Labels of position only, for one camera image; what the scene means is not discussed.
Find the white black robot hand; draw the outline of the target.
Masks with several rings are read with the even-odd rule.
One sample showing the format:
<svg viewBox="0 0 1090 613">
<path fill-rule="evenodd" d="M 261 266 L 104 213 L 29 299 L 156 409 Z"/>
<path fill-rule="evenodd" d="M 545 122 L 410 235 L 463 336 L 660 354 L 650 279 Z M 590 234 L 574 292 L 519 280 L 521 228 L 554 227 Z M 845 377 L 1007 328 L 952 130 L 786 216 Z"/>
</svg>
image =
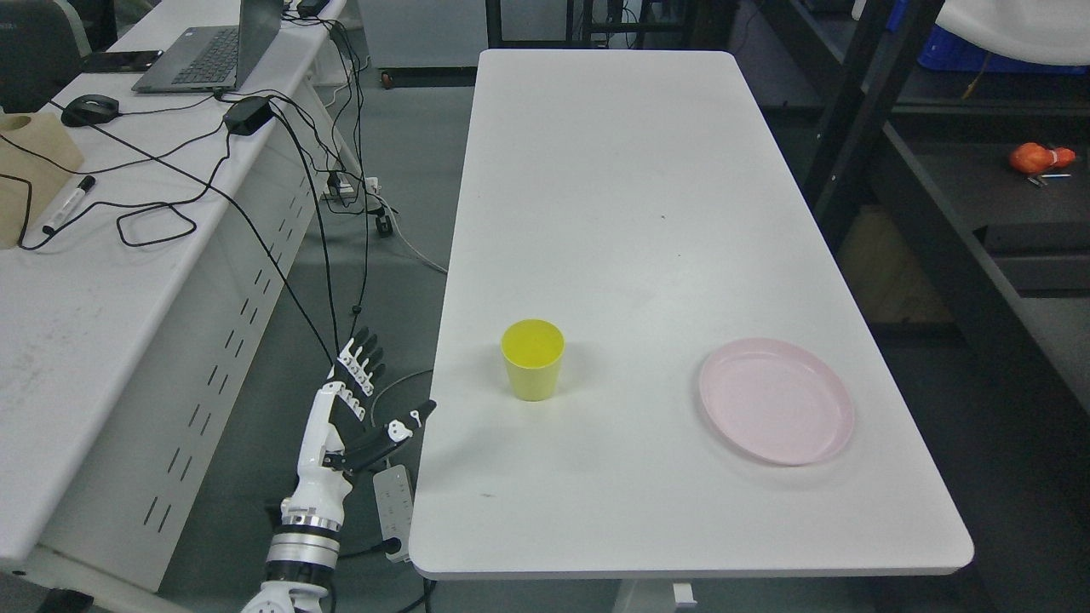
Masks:
<svg viewBox="0 0 1090 613">
<path fill-rule="evenodd" d="M 284 526 L 338 529 L 355 474 L 423 432 L 436 408 L 433 400 L 370 423 L 375 381 L 385 372 L 382 358 L 378 337 L 370 329 L 350 337 L 335 358 L 305 424 L 295 492 L 281 504 Z"/>
</svg>

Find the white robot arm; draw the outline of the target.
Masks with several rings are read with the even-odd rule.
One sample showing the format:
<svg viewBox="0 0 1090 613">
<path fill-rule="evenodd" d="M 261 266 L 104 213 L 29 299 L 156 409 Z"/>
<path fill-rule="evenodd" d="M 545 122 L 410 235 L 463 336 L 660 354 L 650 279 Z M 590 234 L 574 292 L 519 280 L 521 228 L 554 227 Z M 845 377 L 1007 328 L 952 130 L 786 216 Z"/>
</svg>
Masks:
<svg viewBox="0 0 1090 613">
<path fill-rule="evenodd" d="M 261 590 L 243 612 L 322 612 L 332 598 L 342 522 L 283 498 L 264 563 Z"/>
</svg>

